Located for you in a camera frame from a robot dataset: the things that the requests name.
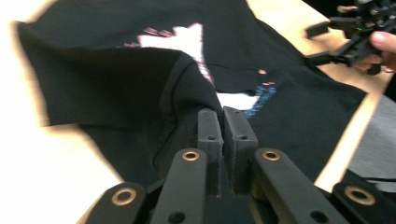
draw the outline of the printed design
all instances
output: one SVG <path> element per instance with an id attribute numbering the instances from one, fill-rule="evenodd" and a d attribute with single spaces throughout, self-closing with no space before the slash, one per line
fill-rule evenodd
<path id="1" fill-rule="evenodd" d="M 257 111 L 259 111 L 259 109 L 262 108 L 275 94 L 275 87 L 265 88 L 264 86 L 258 86 L 255 96 L 259 97 L 259 99 L 251 109 L 244 111 L 247 119 L 251 119 L 254 115 L 256 115 Z"/>
<path id="2" fill-rule="evenodd" d="M 181 50 L 189 54 L 197 63 L 200 73 L 214 86 L 214 79 L 206 66 L 203 54 L 203 25 L 194 23 L 189 27 L 175 26 L 172 32 L 147 27 L 143 34 L 137 37 L 137 42 L 124 43 L 125 48 L 160 48 Z M 266 76 L 267 72 L 260 68 L 258 74 Z M 255 96 L 247 96 L 241 100 L 244 93 L 219 93 L 222 106 L 231 106 L 244 110 L 247 118 L 252 118 L 265 103 L 276 94 L 275 82 L 264 82 L 257 87 Z"/>

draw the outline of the black fabric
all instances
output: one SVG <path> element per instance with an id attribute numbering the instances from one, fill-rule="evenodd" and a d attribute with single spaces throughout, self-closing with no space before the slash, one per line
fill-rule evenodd
<path id="1" fill-rule="evenodd" d="M 124 47 L 147 27 L 195 22 L 204 27 L 215 88 L 181 51 Z M 59 0 L 38 21 L 17 28 L 49 125 L 80 125 L 126 181 L 146 186 L 191 145 L 200 109 L 211 108 L 222 120 L 216 91 L 253 95 L 271 82 L 276 94 L 249 122 L 261 147 L 285 151 L 312 181 L 365 95 L 307 67 L 241 0 Z"/>

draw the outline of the pink print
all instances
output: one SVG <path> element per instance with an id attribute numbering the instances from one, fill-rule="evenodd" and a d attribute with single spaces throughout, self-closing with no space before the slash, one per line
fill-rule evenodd
<path id="1" fill-rule="evenodd" d="M 161 31 L 160 31 L 160 35 L 163 35 L 163 36 L 165 36 L 165 37 L 171 37 L 171 36 L 173 36 L 172 33 L 170 33 L 169 31 L 165 31 L 165 30 L 161 30 Z"/>
<path id="2" fill-rule="evenodd" d="M 274 85 L 274 84 L 275 84 L 275 82 L 263 82 L 262 83 L 263 86 L 271 86 L 271 85 Z"/>
<path id="3" fill-rule="evenodd" d="M 151 35 L 158 35 L 158 31 L 157 30 L 149 28 L 149 27 L 144 29 L 143 31 L 148 33 L 148 34 L 151 34 Z"/>
<path id="4" fill-rule="evenodd" d="M 267 72 L 265 72 L 264 69 L 259 69 L 259 74 L 265 75 L 265 74 L 267 74 Z"/>

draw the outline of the finger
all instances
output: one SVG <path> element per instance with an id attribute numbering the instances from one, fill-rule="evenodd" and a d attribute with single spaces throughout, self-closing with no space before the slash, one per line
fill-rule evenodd
<path id="1" fill-rule="evenodd" d="M 396 53 L 396 35 L 387 32 L 373 32 L 370 42 L 377 49 Z"/>

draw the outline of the screw hole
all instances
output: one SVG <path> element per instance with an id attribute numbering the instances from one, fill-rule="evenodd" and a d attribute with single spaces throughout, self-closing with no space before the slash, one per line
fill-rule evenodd
<path id="1" fill-rule="evenodd" d="M 183 153 L 182 158 L 185 161 L 196 161 L 199 158 L 199 154 L 194 151 L 188 151 L 188 152 Z"/>
<path id="2" fill-rule="evenodd" d="M 268 161 L 277 161 L 280 159 L 279 153 L 275 151 L 264 151 L 262 156 L 267 159 Z"/>

